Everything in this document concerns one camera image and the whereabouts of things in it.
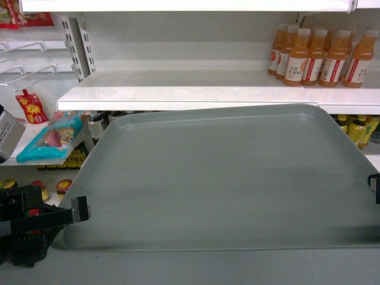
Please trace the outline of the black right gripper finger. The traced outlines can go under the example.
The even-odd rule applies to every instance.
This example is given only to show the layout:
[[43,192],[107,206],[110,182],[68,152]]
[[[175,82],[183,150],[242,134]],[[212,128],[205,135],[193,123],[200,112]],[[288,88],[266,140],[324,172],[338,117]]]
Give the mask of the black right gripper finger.
[[368,185],[375,193],[375,203],[380,204],[380,174],[372,174],[368,176]]

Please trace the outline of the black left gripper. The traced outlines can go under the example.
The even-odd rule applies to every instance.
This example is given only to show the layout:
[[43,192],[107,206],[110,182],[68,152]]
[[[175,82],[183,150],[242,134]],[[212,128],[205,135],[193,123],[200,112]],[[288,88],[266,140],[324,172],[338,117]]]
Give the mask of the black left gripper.
[[1,264],[34,267],[64,226],[90,217],[86,196],[72,198],[65,209],[45,204],[36,185],[1,188]]

